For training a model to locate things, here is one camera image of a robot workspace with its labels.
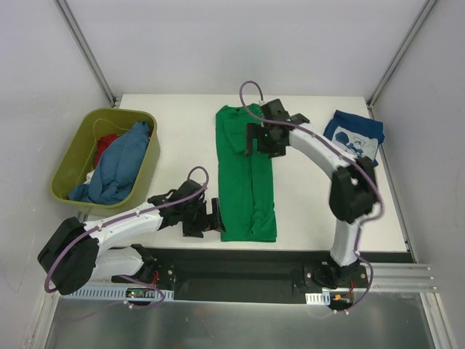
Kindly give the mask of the green t shirt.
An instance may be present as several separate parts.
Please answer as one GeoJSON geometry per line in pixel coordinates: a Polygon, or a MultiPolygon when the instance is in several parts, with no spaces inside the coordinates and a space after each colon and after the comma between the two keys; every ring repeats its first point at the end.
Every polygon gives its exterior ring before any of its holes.
{"type": "Polygon", "coordinates": [[[258,122],[243,107],[225,105],[215,116],[223,242],[277,240],[272,160],[258,151],[246,155],[246,127],[258,122]]]}

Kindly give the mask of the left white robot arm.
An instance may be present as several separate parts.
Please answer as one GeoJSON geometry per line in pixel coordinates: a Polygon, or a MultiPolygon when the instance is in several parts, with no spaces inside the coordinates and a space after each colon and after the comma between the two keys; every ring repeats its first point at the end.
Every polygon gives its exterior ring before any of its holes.
{"type": "Polygon", "coordinates": [[[203,237],[204,232],[226,231],[219,200],[206,211],[206,186],[192,179],[178,189],[152,196],[144,204],[101,220],[80,222],[70,217],[39,252],[37,260],[46,272],[44,289],[68,295],[89,281],[113,281],[156,285],[161,271],[155,258],[141,244],[118,247],[122,241],[145,233],[181,225],[185,237],[203,237]]]}

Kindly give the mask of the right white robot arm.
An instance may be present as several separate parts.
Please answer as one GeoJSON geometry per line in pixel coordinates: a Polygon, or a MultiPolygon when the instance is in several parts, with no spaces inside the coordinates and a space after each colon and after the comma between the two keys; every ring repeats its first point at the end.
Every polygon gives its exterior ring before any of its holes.
{"type": "Polygon", "coordinates": [[[339,150],[302,114],[290,115],[279,99],[260,105],[257,123],[246,127],[246,154],[284,156],[291,147],[316,164],[331,181],[330,210],[336,231],[328,261],[312,272],[318,286],[336,289],[352,280],[360,267],[361,230],[373,206],[381,203],[373,162],[339,150]]]}

